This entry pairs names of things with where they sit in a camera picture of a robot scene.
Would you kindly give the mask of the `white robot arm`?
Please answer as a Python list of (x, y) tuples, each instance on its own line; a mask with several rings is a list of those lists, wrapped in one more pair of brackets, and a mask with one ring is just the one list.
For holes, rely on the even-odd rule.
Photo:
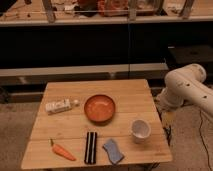
[(160, 105), (167, 110), (175, 109), (188, 100), (213, 118), (213, 89), (203, 84), (205, 79), (206, 70), (200, 64), (168, 72), (164, 77), (165, 88), (158, 95)]

